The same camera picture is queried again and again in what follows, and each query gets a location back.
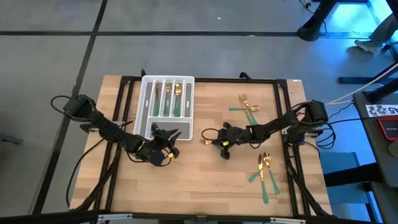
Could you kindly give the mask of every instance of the sticker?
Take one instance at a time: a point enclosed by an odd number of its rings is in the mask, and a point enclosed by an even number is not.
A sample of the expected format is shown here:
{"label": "sticker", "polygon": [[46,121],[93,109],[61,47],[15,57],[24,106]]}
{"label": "sticker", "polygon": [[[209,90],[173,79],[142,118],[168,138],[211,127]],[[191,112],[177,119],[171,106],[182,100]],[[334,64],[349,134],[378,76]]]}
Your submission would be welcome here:
{"label": "sticker", "polygon": [[370,118],[398,115],[398,105],[365,105]]}

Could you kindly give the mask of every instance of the white plastic tray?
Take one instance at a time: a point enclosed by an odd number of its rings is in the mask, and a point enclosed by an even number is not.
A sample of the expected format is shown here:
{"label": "white plastic tray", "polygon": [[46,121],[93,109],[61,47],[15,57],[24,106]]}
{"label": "white plastic tray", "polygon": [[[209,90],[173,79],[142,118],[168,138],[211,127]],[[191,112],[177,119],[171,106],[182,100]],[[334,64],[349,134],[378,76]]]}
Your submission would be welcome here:
{"label": "white plastic tray", "polygon": [[[177,100],[180,103],[180,116],[174,113],[175,85],[179,83],[182,93]],[[159,85],[158,102],[159,114],[155,114],[155,86]],[[150,127],[156,123],[159,129],[166,131],[178,129],[181,135],[177,140],[191,140],[193,134],[193,94],[195,92],[195,78],[187,76],[146,75],[142,78],[138,101],[137,116],[134,121],[133,134],[139,134],[152,139]]]}

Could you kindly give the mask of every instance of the wooden table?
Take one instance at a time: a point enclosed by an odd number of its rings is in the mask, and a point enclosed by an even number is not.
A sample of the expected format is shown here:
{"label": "wooden table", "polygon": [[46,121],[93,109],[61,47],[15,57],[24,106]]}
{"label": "wooden table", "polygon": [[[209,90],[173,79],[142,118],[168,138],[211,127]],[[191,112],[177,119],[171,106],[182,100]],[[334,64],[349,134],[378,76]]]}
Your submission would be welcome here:
{"label": "wooden table", "polygon": [[[106,75],[99,93],[97,108],[112,118],[121,76]],[[288,80],[291,104],[305,101],[300,80]],[[135,120],[139,98],[140,82],[134,83],[128,121]],[[178,141],[180,157],[173,159],[167,167],[131,162],[122,153],[116,186],[112,201],[112,212],[130,213],[173,213],[244,216],[292,216],[287,184],[282,141],[279,133],[266,140],[259,149],[248,144],[230,149],[231,159],[220,157],[215,146],[200,142],[201,131],[205,128],[220,129],[224,121],[234,126],[248,124],[242,111],[228,111],[239,107],[238,94],[245,93],[250,104],[259,105],[254,113],[259,124],[277,117],[273,86],[256,83],[195,83],[194,133],[191,141]],[[280,89],[284,107],[283,93]],[[126,131],[132,131],[129,125]],[[97,133],[88,136],[86,149],[98,142]],[[71,208],[82,203],[93,190],[100,176],[106,143],[102,142],[83,160],[73,193]],[[280,189],[276,195],[268,172],[264,180],[269,203],[262,202],[260,180],[253,183],[248,178],[257,171],[257,157],[264,151],[274,156],[272,171]],[[306,185],[322,208],[331,213],[323,172],[318,152],[311,146],[301,146],[300,154]],[[298,209],[303,213],[300,190],[296,186]]]}

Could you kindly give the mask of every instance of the gray floor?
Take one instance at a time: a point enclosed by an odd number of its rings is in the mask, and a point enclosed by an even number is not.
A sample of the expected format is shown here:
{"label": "gray floor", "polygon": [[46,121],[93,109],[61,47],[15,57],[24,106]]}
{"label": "gray floor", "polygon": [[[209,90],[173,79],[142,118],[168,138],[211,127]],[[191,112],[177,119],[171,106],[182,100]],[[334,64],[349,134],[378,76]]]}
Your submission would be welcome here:
{"label": "gray floor", "polygon": [[[0,30],[92,30],[100,0],[0,1]],[[109,1],[100,30],[223,30],[294,32],[311,14],[298,1]],[[376,23],[365,4],[339,4],[326,20],[329,32],[372,32]],[[0,142],[0,216],[30,212],[61,116],[55,95],[69,95],[88,37],[0,36],[0,131],[23,145]],[[298,37],[97,37],[81,93],[97,99],[103,75],[155,75],[302,79],[308,99],[331,101],[357,89],[340,76],[370,77],[393,62],[389,52],[371,55],[353,39],[305,42]],[[334,113],[341,106],[330,106]],[[353,107],[334,119],[358,116]],[[374,160],[360,122],[336,124],[332,151]],[[359,133],[356,138],[349,134]],[[67,210],[65,189],[86,134],[70,125],[44,212]],[[333,206],[345,218],[366,220],[363,208]]]}

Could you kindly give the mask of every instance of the desk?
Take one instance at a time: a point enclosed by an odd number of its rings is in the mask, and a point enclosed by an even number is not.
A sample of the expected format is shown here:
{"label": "desk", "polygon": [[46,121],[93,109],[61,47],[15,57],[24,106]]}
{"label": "desk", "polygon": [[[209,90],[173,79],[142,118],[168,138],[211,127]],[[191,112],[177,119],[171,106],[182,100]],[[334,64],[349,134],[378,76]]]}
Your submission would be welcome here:
{"label": "desk", "polygon": [[[97,108],[108,119],[112,118],[120,80],[121,76],[116,75],[106,75],[103,80]],[[303,85],[300,80],[287,80],[287,84],[292,105],[305,101]],[[135,120],[140,87],[140,82],[134,82],[128,121]],[[280,100],[284,102],[281,88],[279,90]],[[202,130],[220,128],[224,121],[235,126],[247,125],[246,116],[242,111],[228,111],[229,107],[239,106],[238,94],[240,93],[247,94],[250,103],[261,107],[260,111],[254,114],[258,123],[266,123],[277,117],[274,88],[270,84],[196,82],[193,139],[177,141],[176,146],[180,149],[180,156],[167,167],[136,164],[127,158],[126,153],[122,153],[111,211],[292,216],[279,133],[273,134],[256,150],[248,145],[231,148],[231,159],[228,161],[220,157],[219,150],[214,146],[204,146],[200,142]],[[133,125],[129,125],[126,131],[132,131],[132,129]],[[97,133],[89,134],[85,150],[99,140],[100,137]],[[103,162],[105,145],[106,143],[102,142],[81,163],[71,208],[79,206],[96,185]],[[265,172],[268,204],[262,202],[259,179],[253,183],[248,181],[248,178],[257,171],[258,155],[264,151],[269,152],[275,158],[271,167],[280,189],[279,195],[274,194],[271,178]],[[318,152],[311,146],[304,145],[300,147],[300,155],[309,191],[322,208],[331,213]],[[107,186],[103,191],[103,197],[106,195],[106,188]],[[298,187],[295,192],[298,210],[303,213]],[[104,208],[104,204],[105,202],[102,200],[100,208]]]}

